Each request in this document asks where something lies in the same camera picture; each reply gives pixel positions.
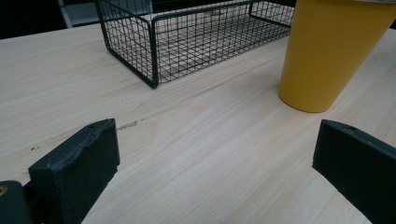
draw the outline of black wire basket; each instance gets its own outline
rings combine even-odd
[[[289,35],[295,0],[96,0],[107,49],[151,88]]]

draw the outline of light wood tabletop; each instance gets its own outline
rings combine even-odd
[[[115,118],[119,171],[84,223],[370,223],[311,165],[322,119],[396,146],[396,31],[319,114],[277,96],[287,41],[154,91],[99,25],[0,40],[0,180]]]

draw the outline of metal wire mesh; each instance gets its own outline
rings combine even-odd
[[[96,2],[107,48],[152,88],[288,35],[294,11],[286,0],[153,1]]]

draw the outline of wooden table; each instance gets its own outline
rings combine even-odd
[[[396,31],[320,114],[277,97],[287,41],[154,91],[99,25],[1,40],[0,179],[115,118],[121,165],[84,223],[369,223],[311,164],[322,119],[396,146]]]

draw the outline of dark background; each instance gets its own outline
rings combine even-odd
[[[192,7],[222,0],[152,0],[154,11]],[[90,3],[92,0],[64,0],[66,5]],[[0,39],[65,29],[57,0],[0,0]],[[396,22],[391,28],[396,29]]]

